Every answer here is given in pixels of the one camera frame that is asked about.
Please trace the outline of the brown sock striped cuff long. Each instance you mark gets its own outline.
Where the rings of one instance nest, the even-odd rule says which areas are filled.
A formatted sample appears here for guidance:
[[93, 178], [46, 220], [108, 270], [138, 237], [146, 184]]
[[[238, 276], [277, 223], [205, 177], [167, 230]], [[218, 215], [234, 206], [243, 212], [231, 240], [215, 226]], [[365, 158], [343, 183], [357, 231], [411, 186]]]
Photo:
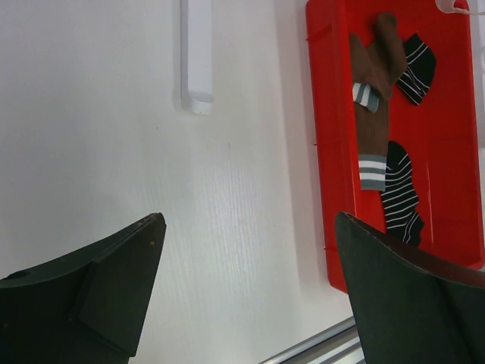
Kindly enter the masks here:
[[349, 49], [360, 184], [363, 190], [383, 192], [386, 185], [388, 101], [391, 89], [378, 60], [358, 35], [349, 35]]

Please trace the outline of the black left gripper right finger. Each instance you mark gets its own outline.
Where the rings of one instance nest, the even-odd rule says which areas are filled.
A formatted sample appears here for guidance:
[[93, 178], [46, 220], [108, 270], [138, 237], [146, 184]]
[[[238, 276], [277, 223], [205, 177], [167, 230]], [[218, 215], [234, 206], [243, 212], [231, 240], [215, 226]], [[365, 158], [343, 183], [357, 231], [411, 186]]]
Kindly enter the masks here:
[[336, 215], [339, 259], [367, 363], [482, 363], [484, 273]]

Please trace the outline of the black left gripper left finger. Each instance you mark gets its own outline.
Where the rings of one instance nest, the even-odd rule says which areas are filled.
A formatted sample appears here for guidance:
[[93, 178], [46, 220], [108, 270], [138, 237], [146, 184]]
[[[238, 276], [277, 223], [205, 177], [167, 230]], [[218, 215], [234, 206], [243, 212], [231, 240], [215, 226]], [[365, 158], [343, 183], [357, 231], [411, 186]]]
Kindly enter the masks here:
[[127, 363], [136, 355], [166, 233], [152, 213], [1, 280], [3, 363]]

